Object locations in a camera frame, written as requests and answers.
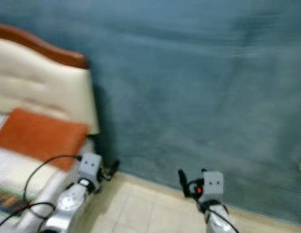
orange pillow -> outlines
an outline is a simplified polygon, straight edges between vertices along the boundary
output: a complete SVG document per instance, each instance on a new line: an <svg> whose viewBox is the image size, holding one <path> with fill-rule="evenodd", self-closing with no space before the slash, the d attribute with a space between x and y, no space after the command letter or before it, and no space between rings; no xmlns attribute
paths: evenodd
<svg viewBox="0 0 301 233"><path fill-rule="evenodd" d="M45 161L56 155L77 155L89 127L14 109L0 130L0 147ZM68 171L74 159L59 159L51 164Z"/></svg>

wire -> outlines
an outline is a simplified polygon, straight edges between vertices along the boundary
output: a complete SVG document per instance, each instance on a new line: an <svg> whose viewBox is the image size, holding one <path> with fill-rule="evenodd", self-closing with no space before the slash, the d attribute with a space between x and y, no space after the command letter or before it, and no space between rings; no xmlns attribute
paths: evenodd
<svg viewBox="0 0 301 233"><path fill-rule="evenodd" d="M7 221L9 220L10 218L12 218L13 216L19 214L20 212L26 210L26 209L29 209L33 206L36 206L36 205L49 205L50 207L52 207L53 211L55 210L55 207L53 204L51 204L50 202L38 202L38 203L34 203L34 204L31 204L31 205L27 205L17 211L14 211L12 214L10 214L7 218L5 218L2 222L0 222L0 227Z"/></svg>
<svg viewBox="0 0 301 233"><path fill-rule="evenodd" d="M213 214L215 214L216 216L218 216L219 218L223 219L228 225L230 225L233 230L236 232L236 233L239 233L238 229L228 220L226 219L225 217L223 217L222 215L220 215L218 212L214 211L214 210L211 210L210 207L207 207L207 210Z"/></svg>
<svg viewBox="0 0 301 233"><path fill-rule="evenodd" d="M74 158L74 159L77 159L78 161L80 161L81 159L81 156L76 156L76 155L58 155L58 156L54 156L48 160L46 160L45 162L43 162L40 166L38 166L31 174L30 176L28 177L25 185L24 185L24 188L23 188L23 195L22 195L22 199L24 202L26 202L27 204L30 204L30 202L27 200L27 197L26 197L26 191L27 191L27 188L28 188L28 185L29 185L29 182L31 180L31 178L33 177L33 175L41 168L43 167L44 165L54 161L54 160L57 160L57 159L61 159L61 158ZM40 219L47 219L48 217L45 217L45 216L41 216L40 214L36 213L35 211L33 211L31 208L29 209L29 211L35 215L36 217L40 218Z"/></svg>

wooden headboard trim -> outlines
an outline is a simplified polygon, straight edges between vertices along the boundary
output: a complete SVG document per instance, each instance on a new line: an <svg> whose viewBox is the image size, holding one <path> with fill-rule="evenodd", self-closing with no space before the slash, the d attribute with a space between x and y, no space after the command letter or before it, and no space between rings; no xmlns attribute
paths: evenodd
<svg viewBox="0 0 301 233"><path fill-rule="evenodd" d="M16 27L0 24L0 38L26 46L63 65L89 69L87 59L83 54L51 45Z"/></svg>

cream padded headboard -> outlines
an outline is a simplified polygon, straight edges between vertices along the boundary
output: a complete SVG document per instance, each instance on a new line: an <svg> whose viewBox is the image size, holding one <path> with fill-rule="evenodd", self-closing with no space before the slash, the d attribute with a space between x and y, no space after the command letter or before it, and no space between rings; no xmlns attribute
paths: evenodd
<svg viewBox="0 0 301 233"><path fill-rule="evenodd" d="M15 107L86 123L91 134L99 132L88 69L63 65L0 38L0 112Z"/></svg>

headboard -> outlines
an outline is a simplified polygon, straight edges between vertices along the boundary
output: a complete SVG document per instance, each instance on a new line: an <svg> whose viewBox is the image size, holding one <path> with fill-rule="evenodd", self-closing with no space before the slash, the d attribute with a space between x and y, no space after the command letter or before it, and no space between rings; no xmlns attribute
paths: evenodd
<svg viewBox="0 0 301 233"><path fill-rule="evenodd" d="M86 123L90 134L99 132L85 56L0 24L0 112L15 107Z"/></svg>

